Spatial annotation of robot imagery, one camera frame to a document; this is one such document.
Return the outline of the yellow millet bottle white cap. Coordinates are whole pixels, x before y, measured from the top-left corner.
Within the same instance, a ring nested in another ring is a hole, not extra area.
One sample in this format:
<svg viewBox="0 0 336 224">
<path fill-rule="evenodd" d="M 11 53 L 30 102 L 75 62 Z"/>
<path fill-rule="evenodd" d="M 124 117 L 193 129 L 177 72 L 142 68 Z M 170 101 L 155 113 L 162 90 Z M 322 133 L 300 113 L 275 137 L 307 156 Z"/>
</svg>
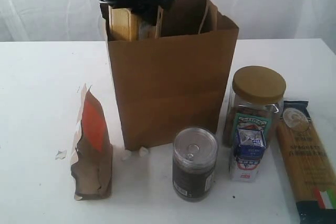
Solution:
<svg viewBox="0 0 336 224">
<path fill-rule="evenodd" d="M 149 37 L 150 26 L 127 8 L 108 7 L 110 35 L 115 40 L 137 41 Z"/>
</svg>

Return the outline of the brown paper shopping bag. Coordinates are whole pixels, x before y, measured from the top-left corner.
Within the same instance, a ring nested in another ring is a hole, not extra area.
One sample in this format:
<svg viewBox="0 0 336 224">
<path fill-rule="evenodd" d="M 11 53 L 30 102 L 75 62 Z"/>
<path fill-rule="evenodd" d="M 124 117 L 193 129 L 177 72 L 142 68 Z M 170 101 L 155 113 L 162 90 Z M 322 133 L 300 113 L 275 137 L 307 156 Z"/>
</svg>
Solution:
<svg viewBox="0 0 336 224">
<path fill-rule="evenodd" d="M 124 147 L 173 141 L 182 129 L 217 131 L 238 26 L 211 0 L 175 0 L 159 10 L 153 38 L 123 41 L 106 25 Z"/>
</svg>

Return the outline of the nut jar gold lid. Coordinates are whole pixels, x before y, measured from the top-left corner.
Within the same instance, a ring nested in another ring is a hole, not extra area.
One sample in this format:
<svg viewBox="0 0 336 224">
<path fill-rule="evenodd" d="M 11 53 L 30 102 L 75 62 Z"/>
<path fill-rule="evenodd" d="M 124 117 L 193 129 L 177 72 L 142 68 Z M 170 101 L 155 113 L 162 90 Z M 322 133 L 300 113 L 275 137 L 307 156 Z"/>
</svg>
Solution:
<svg viewBox="0 0 336 224">
<path fill-rule="evenodd" d="M 261 130 L 268 146 L 283 111 L 285 90 L 285 79 L 270 68 L 246 66 L 238 69 L 229 94 L 224 146 L 232 146 L 237 129 Z"/>
</svg>

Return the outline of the dark jar clear lid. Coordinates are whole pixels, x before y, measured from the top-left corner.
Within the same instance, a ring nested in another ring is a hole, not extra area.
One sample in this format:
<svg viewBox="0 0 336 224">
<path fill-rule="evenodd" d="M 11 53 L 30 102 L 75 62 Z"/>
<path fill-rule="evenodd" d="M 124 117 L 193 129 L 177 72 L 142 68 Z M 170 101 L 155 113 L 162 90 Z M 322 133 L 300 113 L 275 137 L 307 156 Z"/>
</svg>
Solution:
<svg viewBox="0 0 336 224">
<path fill-rule="evenodd" d="M 173 141 L 172 184 L 176 193 L 187 201 L 200 201 L 214 182 L 218 142 L 208 130 L 189 127 Z"/>
</svg>

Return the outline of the brown kraft pouch orange label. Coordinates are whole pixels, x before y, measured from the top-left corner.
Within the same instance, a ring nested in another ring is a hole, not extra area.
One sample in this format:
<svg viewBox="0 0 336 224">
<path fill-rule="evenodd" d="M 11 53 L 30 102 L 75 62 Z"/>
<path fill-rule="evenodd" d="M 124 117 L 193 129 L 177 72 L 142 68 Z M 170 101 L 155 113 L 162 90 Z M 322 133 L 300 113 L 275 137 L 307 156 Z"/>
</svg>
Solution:
<svg viewBox="0 0 336 224">
<path fill-rule="evenodd" d="M 70 171 L 75 181 L 74 199 L 106 199 L 112 192 L 113 146 L 101 103 L 86 85 L 80 94 L 70 158 Z"/>
</svg>

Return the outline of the blue white milk carton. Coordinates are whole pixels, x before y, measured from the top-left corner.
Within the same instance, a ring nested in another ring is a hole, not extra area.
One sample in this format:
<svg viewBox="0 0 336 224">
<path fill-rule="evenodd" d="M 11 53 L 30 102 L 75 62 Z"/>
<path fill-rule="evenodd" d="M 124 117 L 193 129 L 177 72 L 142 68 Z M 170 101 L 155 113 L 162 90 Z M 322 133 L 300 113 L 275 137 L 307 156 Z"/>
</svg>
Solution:
<svg viewBox="0 0 336 224">
<path fill-rule="evenodd" d="M 231 180 L 255 181 L 265 150 L 266 142 L 261 130 L 237 129 L 229 160 Z"/>
</svg>

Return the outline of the small torn paper scrap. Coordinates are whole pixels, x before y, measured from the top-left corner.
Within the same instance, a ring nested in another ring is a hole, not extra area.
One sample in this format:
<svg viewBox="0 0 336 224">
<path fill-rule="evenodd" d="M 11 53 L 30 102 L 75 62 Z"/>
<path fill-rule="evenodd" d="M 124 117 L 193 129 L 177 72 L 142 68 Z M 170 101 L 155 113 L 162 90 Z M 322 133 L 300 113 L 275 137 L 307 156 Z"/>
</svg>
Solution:
<svg viewBox="0 0 336 224">
<path fill-rule="evenodd" d="M 66 150 L 64 150 L 64 151 L 58 151 L 57 152 L 57 154 L 56 154 L 56 156 L 55 156 L 55 160 L 58 160 L 58 159 L 60 159 L 60 160 L 62 160 L 62 159 L 65 159 L 66 158 L 66 155 L 67 155 L 67 151 Z"/>
</svg>

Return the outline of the spaghetti packet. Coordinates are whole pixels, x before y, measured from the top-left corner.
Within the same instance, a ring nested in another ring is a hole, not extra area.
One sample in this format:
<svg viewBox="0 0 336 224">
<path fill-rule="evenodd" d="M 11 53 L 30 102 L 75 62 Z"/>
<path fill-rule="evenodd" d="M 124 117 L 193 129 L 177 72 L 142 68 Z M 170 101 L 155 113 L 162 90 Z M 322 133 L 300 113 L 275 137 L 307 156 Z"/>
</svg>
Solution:
<svg viewBox="0 0 336 224">
<path fill-rule="evenodd" d="M 335 172 L 308 112 L 307 101 L 285 101 L 277 140 L 296 202 L 335 210 Z"/>
</svg>

